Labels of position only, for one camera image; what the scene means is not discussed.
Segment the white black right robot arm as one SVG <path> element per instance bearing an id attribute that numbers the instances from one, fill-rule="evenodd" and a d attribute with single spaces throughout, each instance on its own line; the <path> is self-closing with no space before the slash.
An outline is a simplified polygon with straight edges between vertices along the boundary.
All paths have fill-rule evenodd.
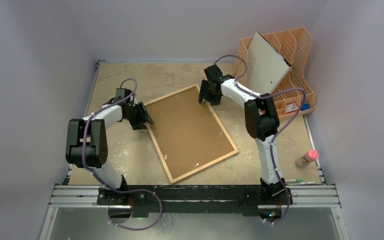
<path id="1" fill-rule="evenodd" d="M 247 133 L 255 140 L 261 164 L 262 200 L 274 203 L 285 190 L 285 180 L 280 170 L 276 136 L 280 126 L 274 101 L 269 94 L 253 92 L 240 84 L 232 75 L 223 75 L 213 64 L 204 69 L 206 79 L 201 81 L 198 102 L 219 105 L 222 97 L 238 103 L 244 110 Z"/>

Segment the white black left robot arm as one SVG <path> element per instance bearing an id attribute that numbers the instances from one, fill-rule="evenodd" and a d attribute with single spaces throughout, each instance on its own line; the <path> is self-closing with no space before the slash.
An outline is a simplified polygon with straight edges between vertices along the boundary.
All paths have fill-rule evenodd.
<path id="1" fill-rule="evenodd" d="M 144 103 L 137 101 L 135 92 L 127 88 L 117 88 L 115 97 L 89 116 L 71 119 L 65 147 L 66 161 L 94 176 L 118 205 L 128 201 L 130 190 L 125 177 L 107 161 L 107 130 L 122 121 L 127 121 L 134 131 L 154 124 Z"/>

